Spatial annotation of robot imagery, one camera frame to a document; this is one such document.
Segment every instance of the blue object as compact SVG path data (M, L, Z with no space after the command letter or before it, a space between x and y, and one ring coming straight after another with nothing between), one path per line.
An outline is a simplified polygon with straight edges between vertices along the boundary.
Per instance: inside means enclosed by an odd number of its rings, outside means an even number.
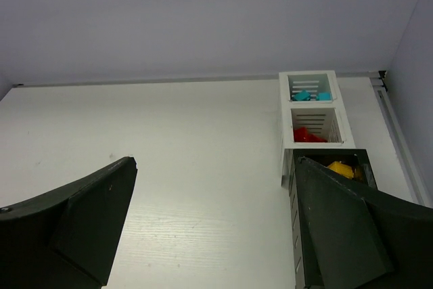
M293 97L294 101L309 101L310 99L311 94L308 91L301 91Z
M330 101L331 100L331 93L319 93L316 100L317 101Z

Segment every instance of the white table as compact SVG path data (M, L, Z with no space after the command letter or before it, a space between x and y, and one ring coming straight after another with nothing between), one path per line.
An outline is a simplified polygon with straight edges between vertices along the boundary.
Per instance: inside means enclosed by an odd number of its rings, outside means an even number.
M367 78L340 79L380 190L411 200ZM278 81L13 89L0 102L0 206L132 155L108 288L294 288L278 186Z

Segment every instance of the yellow object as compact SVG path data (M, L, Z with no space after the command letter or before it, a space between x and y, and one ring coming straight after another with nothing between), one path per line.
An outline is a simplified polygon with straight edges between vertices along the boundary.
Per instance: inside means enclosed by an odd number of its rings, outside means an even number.
M354 177L352 167L342 164L341 162L333 162L328 168L348 179L353 179Z

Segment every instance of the gray wall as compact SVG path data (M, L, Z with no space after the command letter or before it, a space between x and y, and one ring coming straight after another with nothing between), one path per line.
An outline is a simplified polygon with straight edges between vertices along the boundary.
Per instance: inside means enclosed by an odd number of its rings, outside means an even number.
M0 0L13 83L389 68L417 0Z
M11 89L12 84L0 72L0 101Z
M433 0L419 0L392 61L390 97L433 195Z

